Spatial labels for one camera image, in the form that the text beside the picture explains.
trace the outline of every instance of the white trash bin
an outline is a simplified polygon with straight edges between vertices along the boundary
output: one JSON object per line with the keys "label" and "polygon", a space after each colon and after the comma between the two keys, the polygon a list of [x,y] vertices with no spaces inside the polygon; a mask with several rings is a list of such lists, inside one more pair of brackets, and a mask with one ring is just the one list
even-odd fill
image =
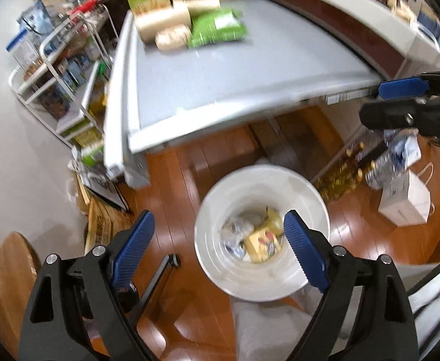
{"label": "white trash bin", "polygon": [[294,171],[275,165],[252,165],[228,174],[205,196],[195,222],[195,250],[206,275],[225,293],[248,301],[272,301],[307,284],[286,238],[282,250],[264,263],[244,262],[228,252],[219,231],[234,215],[261,213],[265,207],[280,215],[295,209],[305,223],[329,240],[325,203],[314,186]]}

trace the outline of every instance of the wooden chair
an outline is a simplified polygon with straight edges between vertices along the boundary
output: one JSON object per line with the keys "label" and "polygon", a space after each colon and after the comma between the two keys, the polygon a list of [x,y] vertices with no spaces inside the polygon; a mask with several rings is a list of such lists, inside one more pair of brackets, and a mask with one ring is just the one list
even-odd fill
{"label": "wooden chair", "polygon": [[41,263],[20,233],[8,235],[0,247],[0,341],[17,359],[24,311]]}

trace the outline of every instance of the green snack bag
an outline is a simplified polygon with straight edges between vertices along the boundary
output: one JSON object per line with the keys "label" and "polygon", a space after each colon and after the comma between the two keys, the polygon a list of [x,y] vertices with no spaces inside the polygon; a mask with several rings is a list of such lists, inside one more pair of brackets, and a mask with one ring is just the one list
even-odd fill
{"label": "green snack bag", "polygon": [[247,30],[238,20],[241,14],[232,8],[221,8],[200,15],[193,20],[192,37],[188,41],[188,47],[197,48],[208,43],[242,39]]}

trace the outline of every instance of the metal screw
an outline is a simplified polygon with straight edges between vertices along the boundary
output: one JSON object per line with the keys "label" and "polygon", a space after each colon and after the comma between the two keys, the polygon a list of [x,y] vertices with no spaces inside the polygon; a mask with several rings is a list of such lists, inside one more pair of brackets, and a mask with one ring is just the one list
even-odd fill
{"label": "metal screw", "polygon": [[389,265],[392,263],[392,258],[387,254],[382,254],[380,256],[380,260],[382,263],[385,263],[386,265]]}
{"label": "metal screw", "polygon": [[57,260],[58,260],[58,256],[56,254],[51,254],[46,258],[46,263],[52,265]]}
{"label": "metal screw", "polygon": [[347,250],[341,245],[337,245],[334,247],[334,254],[339,257],[343,257],[347,253]]}
{"label": "metal screw", "polygon": [[405,121],[407,122],[407,124],[408,124],[409,126],[412,126],[412,125],[414,124],[414,118],[412,117],[411,114],[407,114],[407,115],[404,117],[404,119],[405,119]]}
{"label": "metal screw", "polygon": [[97,245],[95,248],[93,248],[93,255],[95,257],[100,257],[101,255],[104,254],[105,251],[106,251],[105,246]]}

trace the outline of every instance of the white wall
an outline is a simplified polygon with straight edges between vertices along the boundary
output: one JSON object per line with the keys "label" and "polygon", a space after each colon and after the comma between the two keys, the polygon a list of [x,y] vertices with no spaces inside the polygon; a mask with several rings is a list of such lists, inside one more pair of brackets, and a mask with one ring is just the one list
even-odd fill
{"label": "white wall", "polygon": [[7,79],[16,66],[5,50],[16,18],[32,0],[0,0],[0,244],[11,231],[26,236],[41,260],[83,251],[86,218],[67,199],[70,150],[14,97]]}
{"label": "white wall", "polygon": [[359,110],[364,99],[353,99],[349,101],[331,104],[330,106],[323,104],[320,109],[329,119],[332,126],[341,136],[344,143],[360,126]]}

